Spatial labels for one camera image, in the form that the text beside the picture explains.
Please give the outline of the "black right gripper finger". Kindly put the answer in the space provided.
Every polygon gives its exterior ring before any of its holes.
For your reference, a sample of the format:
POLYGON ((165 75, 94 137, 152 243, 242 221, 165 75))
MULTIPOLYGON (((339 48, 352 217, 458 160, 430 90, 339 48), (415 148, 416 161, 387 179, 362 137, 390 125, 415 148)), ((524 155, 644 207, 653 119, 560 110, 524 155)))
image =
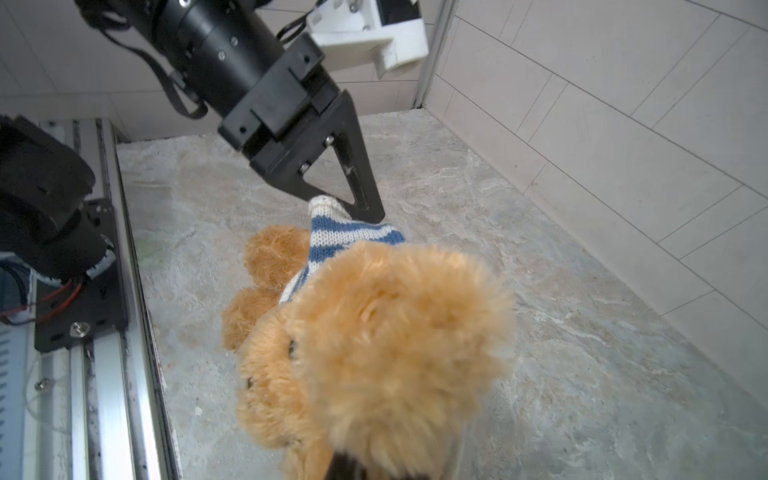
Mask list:
POLYGON ((335 453, 326 471, 325 480, 367 480, 366 468, 355 458, 335 453))

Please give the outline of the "blue white striped knit sweater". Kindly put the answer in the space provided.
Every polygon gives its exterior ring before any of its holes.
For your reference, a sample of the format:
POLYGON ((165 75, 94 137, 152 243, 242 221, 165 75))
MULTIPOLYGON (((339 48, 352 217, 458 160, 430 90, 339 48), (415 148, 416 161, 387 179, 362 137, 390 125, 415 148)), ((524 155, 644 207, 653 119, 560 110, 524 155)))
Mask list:
POLYGON ((387 245, 405 242, 403 234, 390 224, 373 224, 354 220, 334 197, 318 196, 309 201, 311 228, 309 253, 303 268, 284 288, 279 304, 290 302, 308 279, 325 261, 349 249, 358 241, 372 241, 387 245))

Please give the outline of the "tan plush teddy bear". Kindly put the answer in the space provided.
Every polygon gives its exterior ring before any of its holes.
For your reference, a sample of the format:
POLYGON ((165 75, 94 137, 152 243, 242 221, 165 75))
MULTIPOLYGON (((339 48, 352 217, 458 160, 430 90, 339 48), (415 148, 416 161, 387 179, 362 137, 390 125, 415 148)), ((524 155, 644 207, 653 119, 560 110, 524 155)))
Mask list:
POLYGON ((324 479, 335 453, 368 479, 454 478, 464 431, 507 369, 513 295, 461 252, 358 241, 279 304, 309 238, 275 225, 246 244, 253 285, 222 315, 243 429, 282 452, 288 479, 324 479))

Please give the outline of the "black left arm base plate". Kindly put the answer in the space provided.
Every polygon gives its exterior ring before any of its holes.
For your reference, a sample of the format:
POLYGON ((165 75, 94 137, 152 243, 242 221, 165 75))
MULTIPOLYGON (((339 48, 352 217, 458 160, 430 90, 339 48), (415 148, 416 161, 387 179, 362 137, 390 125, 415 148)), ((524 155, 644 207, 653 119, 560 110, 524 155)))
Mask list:
POLYGON ((114 261, 97 275, 81 275, 63 293, 37 305, 34 348, 40 353, 122 332, 128 325, 113 205, 107 199, 87 201, 82 219, 105 241, 114 261))

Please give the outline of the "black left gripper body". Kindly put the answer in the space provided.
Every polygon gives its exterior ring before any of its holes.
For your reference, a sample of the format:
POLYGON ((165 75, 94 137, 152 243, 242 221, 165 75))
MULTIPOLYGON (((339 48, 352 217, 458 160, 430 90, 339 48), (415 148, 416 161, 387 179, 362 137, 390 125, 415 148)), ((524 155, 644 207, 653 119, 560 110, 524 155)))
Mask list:
POLYGON ((307 35, 285 46, 240 1, 80 1, 81 16, 117 44, 135 29, 171 65, 153 70, 178 113, 221 118, 219 134, 253 167, 312 165, 341 148, 341 91, 307 35))

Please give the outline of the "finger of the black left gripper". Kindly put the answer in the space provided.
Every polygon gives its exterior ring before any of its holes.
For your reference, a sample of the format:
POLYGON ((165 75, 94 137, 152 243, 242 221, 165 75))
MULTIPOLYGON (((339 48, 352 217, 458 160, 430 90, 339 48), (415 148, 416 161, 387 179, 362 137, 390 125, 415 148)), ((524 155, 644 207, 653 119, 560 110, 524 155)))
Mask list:
POLYGON ((341 92, 317 113, 308 108, 288 133, 249 161, 270 186, 301 200, 338 200, 354 220, 380 223, 382 199, 351 95, 341 92))

